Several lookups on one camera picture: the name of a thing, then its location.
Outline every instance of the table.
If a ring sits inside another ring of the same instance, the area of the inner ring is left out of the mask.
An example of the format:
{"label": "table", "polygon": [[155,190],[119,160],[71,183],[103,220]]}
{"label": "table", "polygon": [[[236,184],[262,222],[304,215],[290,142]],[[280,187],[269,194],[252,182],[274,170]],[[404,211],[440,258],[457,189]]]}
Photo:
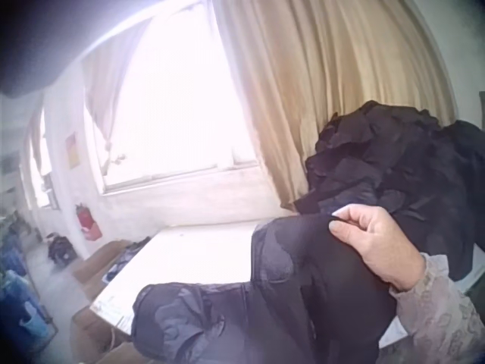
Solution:
{"label": "table", "polygon": [[[170,282],[226,284],[251,277],[251,236],[266,221],[173,227],[158,233],[99,294],[91,310],[126,334],[131,332],[133,304],[148,284]],[[456,282],[466,292],[485,273],[485,253],[474,246],[471,273]],[[379,341],[386,347],[408,333],[397,317]]]}

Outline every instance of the red fire extinguisher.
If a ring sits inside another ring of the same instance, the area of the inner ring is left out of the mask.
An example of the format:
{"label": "red fire extinguisher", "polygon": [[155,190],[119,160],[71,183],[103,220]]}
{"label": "red fire extinguisher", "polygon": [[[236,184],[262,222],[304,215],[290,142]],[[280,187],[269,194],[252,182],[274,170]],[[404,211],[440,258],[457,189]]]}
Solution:
{"label": "red fire extinguisher", "polygon": [[103,236],[98,224],[92,218],[91,211],[83,204],[76,205],[76,215],[81,224],[81,231],[87,240],[94,241]]}

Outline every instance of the cardboard box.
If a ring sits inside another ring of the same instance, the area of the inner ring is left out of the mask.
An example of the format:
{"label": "cardboard box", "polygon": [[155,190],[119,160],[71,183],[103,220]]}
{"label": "cardboard box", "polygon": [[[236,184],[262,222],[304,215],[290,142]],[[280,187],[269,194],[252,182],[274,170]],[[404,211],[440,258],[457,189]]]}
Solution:
{"label": "cardboard box", "polygon": [[70,347],[74,362],[92,364],[99,361],[111,345],[117,347],[127,336],[103,321],[88,306],[76,313],[70,322]]}

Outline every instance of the curtain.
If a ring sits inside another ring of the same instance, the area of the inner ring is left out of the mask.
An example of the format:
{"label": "curtain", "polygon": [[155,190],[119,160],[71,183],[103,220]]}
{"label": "curtain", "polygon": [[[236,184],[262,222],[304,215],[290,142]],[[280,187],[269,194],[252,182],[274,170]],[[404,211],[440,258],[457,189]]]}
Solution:
{"label": "curtain", "polygon": [[86,108],[105,138],[107,150],[124,75],[149,22],[117,34],[83,59]]}
{"label": "curtain", "polygon": [[428,108],[453,100],[437,55],[403,1],[213,0],[252,140],[282,207],[308,191],[304,162],[334,113],[368,100]]}
{"label": "curtain", "polygon": [[41,146],[40,143],[42,141],[42,133],[40,130],[40,123],[42,118],[42,112],[44,109],[44,97],[43,95],[39,97],[37,101],[34,111],[32,113],[32,117],[30,118],[29,122],[29,131],[28,131],[28,138],[30,138],[30,142],[32,143],[32,154],[33,158],[36,161],[37,169],[39,173],[42,170],[42,153],[41,153]]}

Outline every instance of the beige curtain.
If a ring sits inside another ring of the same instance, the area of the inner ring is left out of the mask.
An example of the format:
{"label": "beige curtain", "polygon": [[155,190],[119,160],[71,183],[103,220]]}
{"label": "beige curtain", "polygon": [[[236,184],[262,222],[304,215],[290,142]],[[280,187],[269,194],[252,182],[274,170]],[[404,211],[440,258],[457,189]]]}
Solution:
{"label": "beige curtain", "polygon": [[453,120],[429,39],[399,0],[213,0],[252,139],[283,207],[308,190],[304,161],[335,112],[370,99]]}

